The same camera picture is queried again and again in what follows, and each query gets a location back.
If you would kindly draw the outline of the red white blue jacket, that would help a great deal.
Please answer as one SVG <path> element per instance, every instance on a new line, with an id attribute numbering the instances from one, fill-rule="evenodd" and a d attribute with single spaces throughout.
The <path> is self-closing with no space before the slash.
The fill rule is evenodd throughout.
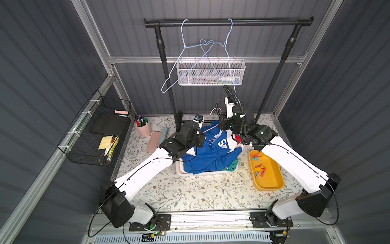
<path id="1" fill-rule="evenodd" d="M 205 143 L 202 148 L 194 147 L 181 159 L 184 171 L 198 174 L 202 172 L 221 171 L 228 167 L 242 153 L 242 144 L 232 137 L 230 130 L 220 130 L 218 121 L 203 127 Z"/>

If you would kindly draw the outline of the green jacket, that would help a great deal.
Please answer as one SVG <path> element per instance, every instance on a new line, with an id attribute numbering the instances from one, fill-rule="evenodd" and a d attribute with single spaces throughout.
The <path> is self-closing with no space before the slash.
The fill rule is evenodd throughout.
<path id="1" fill-rule="evenodd" d="M 233 172 L 237 169 L 239 163 L 238 158 L 236 158 L 228 167 L 225 168 L 226 171 Z"/>

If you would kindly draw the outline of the yellow clothespin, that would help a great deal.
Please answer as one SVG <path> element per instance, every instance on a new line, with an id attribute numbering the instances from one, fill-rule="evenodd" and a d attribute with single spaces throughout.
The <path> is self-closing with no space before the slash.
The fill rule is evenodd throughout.
<path id="1" fill-rule="evenodd" d="M 264 168 L 265 168 L 264 166 L 259 167 L 259 168 L 255 168 L 255 172 L 262 171 Z"/>

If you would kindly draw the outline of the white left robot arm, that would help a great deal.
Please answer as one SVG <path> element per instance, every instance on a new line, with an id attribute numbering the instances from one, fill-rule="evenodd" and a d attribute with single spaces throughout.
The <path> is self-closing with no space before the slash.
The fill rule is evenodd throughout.
<path id="1" fill-rule="evenodd" d="M 201 148 L 205 134 L 201 131 L 204 119 L 196 114 L 192 121 L 182 124 L 179 132 L 165 139 L 155 152 L 129 173 L 113 181 L 102 182 L 99 209 L 115 228 L 127 222 L 139 223 L 148 229 L 154 228 L 158 214 L 150 204 L 136 204 L 134 197 L 150 180 L 193 147 Z"/>

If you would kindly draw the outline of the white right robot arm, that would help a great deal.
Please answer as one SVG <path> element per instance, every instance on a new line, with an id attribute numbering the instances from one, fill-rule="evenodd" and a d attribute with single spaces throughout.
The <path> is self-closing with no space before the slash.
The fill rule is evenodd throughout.
<path id="1" fill-rule="evenodd" d="M 289 172 L 302 186 L 302 190 L 283 200 L 275 200 L 266 210 L 265 218 L 276 227 L 289 217 L 307 214 L 316 219 L 322 216 L 341 181 L 335 173 L 320 170 L 294 151 L 273 129 L 258 125 L 245 112 L 234 91 L 223 86 L 226 114 L 217 113 L 219 128 L 228 130 L 228 137 L 241 145 L 249 145 L 274 160 Z"/>

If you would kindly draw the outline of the light blue eraser block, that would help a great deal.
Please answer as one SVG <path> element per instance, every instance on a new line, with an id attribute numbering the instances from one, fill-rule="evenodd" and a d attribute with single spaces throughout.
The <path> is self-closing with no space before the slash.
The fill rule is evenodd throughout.
<path id="1" fill-rule="evenodd" d="M 162 143 L 168 137 L 168 133 L 169 133 L 168 127 L 162 129 L 159 143 Z"/>

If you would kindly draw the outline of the white plastic basket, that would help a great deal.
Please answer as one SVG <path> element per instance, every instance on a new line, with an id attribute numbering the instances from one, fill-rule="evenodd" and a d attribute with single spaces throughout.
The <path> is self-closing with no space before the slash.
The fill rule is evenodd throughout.
<path id="1" fill-rule="evenodd" d="M 193 174 L 193 173 L 187 173 L 184 171 L 184 163 L 183 162 L 176 162 L 175 163 L 175 167 L 176 167 L 176 173 L 180 176 L 180 177 L 189 177 L 189 176 L 203 176 L 203 175 L 214 175 L 214 174 L 226 174 L 226 173 L 233 173 L 233 172 L 236 172 L 238 169 L 239 169 L 239 165 L 237 165 L 237 169 L 233 172 L 229 172 L 229 171 L 226 171 L 225 169 L 224 170 L 221 170 L 221 171 L 211 171 L 211 172 L 202 172 L 202 173 L 198 173 L 198 174 Z"/>

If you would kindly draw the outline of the pink eraser block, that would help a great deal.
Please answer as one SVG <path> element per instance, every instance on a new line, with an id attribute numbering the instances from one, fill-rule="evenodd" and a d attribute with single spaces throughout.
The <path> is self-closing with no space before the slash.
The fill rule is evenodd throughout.
<path id="1" fill-rule="evenodd" d="M 156 149 L 159 146 L 160 137 L 161 137 L 161 132 L 160 131 L 152 132 L 150 141 L 149 141 L 148 146 L 147 146 L 147 152 L 148 153 L 153 153 L 153 152 L 156 151 Z"/>

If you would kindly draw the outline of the pink pen cup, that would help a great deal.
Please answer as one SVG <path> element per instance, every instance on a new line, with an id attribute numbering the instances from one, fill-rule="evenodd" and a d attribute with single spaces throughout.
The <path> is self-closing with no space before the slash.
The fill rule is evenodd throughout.
<path id="1" fill-rule="evenodd" d="M 143 115 L 139 115 L 135 120 L 136 130 L 142 137 L 149 137 L 152 134 L 152 127 L 150 121 Z"/>

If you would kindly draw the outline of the floral table mat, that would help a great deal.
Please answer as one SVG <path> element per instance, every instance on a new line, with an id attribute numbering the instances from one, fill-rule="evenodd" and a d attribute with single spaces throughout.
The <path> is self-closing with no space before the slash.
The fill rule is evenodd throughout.
<path id="1" fill-rule="evenodd" d="M 149 116 L 153 131 L 169 128 L 175 132 L 172 115 Z M 114 179 L 125 175 L 150 157 L 147 151 L 150 137 L 142 137 L 134 124 L 125 154 Z M 281 167 L 285 185 L 278 191 L 259 191 L 254 187 L 249 153 L 252 147 L 243 147 L 238 157 L 238 170 L 232 173 L 181 176 L 175 164 L 161 171 L 133 198 L 135 203 L 148 203 L 157 211 L 222 210 L 268 208 L 275 200 L 298 193 L 302 186 Z"/>

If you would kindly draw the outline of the yellow plastic tray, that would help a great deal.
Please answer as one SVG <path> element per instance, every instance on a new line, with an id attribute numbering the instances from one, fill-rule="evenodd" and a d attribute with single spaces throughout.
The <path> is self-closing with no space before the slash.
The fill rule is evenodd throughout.
<path id="1" fill-rule="evenodd" d="M 252 155 L 256 153 L 261 153 L 261 162 L 251 160 Z M 260 164 L 263 164 L 266 168 L 265 175 L 263 177 L 258 176 L 257 178 L 255 178 L 255 167 Z M 251 171 L 253 185 L 257 190 L 277 191 L 281 190 L 284 187 L 285 182 L 278 163 L 276 163 L 272 158 L 265 155 L 263 152 L 260 152 L 258 150 L 252 150 L 249 153 L 249 168 Z"/>

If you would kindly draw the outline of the yellow sticky notes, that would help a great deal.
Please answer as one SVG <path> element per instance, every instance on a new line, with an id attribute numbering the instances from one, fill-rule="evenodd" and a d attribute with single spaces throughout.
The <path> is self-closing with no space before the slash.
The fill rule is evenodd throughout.
<path id="1" fill-rule="evenodd" d="M 98 150 L 110 148 L 113 136 L 104 136 L 100 142 Z"/>

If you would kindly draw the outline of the black clothes rack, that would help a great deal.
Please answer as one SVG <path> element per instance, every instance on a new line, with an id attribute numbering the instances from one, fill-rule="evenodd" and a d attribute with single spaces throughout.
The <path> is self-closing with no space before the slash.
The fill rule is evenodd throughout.
<path id="1" fill-rule="evenodd" d="M 272 77 L 272 80 L 268 86 L 268 89 L 265 93 L 265 96 L 262 100 L 262 103 L 258 109 L 257 116 L 255 118 L 255 121 L 257 122 L 260 118 L 261 113 L 264 111 L 265 106 L 268 103 L 269 97 L 271 95 L 271 92 L 274 88 L 274 85 L 280 75 L 280 72 L 289 57 L 289 54 L 294 47 L 299 32 L 302 27 L 304 26 L 311 26 L 314 21 L 314 17 L 310 18 L 305 18 L 305 19 L 280 19 L 280 18 L 266 18 L 266 19 L 228 19 L 228 20 L 223 20 L 223 19 L 198 19 L 198 20 L 188 20 L 185 19 L 183 21 L 180 20 L 146 20 L 144 19 L 144 26 L 146 28 L 153 28 L 155 32 L 155 37 L 156 37 L 156 44 L 157 48 L 159 50 L 159 56 L 160 60 L 162 62 L 162 67 L 165 75 L 165 84 L 168 85 L 168 94 L 169 94 L 169 99 L 171 103 L 171 108 L 174 116 L 174 121 L 175 121 L 175 126 L 176 129 L 179 130 L 182 125 L 182 112 L 176 110 L 176 105 L 175 105 L 175 99 L 173 92 L 171 91 L 171 81 L 170 81 L 170 74 L 168 72 L 168 63 L 167 63 L 167 56 L 166 56 L 166 51 L 165 51 L 165 43 L 164 39 L 162 37 L 161 33 L 161 28 L 162 27 L 182 27 L 184 25 L 187 26 L 293 26 L 294 29 L 285 45 L 285 49 L 282 53 L 282 56 L 280 58 L 280 62 L 276 68 L 276 71 Z"/>

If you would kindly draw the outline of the silver mesh wall basket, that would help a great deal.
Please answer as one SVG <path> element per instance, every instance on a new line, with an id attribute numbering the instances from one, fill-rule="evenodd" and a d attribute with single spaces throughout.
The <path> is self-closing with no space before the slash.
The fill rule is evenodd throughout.
<path id="1" fill-rule="evenodd" d="M 181 86 L 240 86 L 246 63 L 243 59 L 180 59 L 176 65 Z"/>

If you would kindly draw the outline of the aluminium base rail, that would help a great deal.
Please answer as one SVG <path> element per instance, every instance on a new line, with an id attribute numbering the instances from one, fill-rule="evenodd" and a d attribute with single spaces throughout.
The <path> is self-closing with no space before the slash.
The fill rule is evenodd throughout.
<path id="1" fill-rule="evenodd" d="M 201 229 L 227 229 L 227 228 L 272 228 L 267 224 L 266 209 L 244 209 L 244 210 L 210 210 L 210 211 L 184 211 L 184 212 L 160 212 L 158 213 L 157 223 L 154 229 L 148 230 L 142 227 L 141 224 L 135 222 L 127 222 L 125 230 L 130 231 L 184 231 L 184 230 L 201 230 Z M 336 220 L 332 214 L 325 209 L 322 216 L 319 217 L 322 222 L 330 224 Z M 315 217 L 309 216 L 306 213 L 301 213 L 289 217 L 290 228 L 298 227 L 298 222 L 310 222 L 321 224 Z M 96 234 L 100 229 L 108 231 L 109 229 L 122 230 L 122 227 L 115 228 L 109 223 L 106 227 L 103 226 L 108 222 L 104 214 L 98 214 L 92 221 L 90 235 Z"/>

